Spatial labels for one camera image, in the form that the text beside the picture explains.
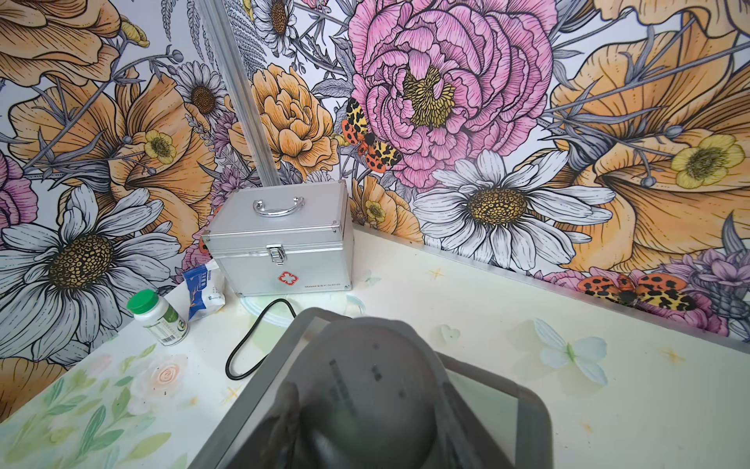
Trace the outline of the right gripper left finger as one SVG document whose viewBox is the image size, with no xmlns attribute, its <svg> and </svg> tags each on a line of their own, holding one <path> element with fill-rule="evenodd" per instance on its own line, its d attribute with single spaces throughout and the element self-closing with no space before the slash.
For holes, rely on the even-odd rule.
<svg viewBox="0 0 750 469">
<path fill-rule="evenodd" d="M 261 451 L 262 468 L 303 468 L 300 443 L 302 406 L 295 383 L 284 381 L 277 389 L 266 422 L 270 429 Z"/>
</svg>

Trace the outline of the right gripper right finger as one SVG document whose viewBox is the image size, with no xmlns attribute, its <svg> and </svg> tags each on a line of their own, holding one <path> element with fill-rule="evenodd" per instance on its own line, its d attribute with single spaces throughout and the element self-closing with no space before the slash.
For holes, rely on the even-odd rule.
<svg viewBox="0 0 750 469">
<path fill-rule="evenodd" d="M 484 468 L 475 448 L 471 426 L 466 423 L 467 406 L 447 375 L 437 385 L 434 404 L 436 441 L 434 468 Z"/>
</svg>

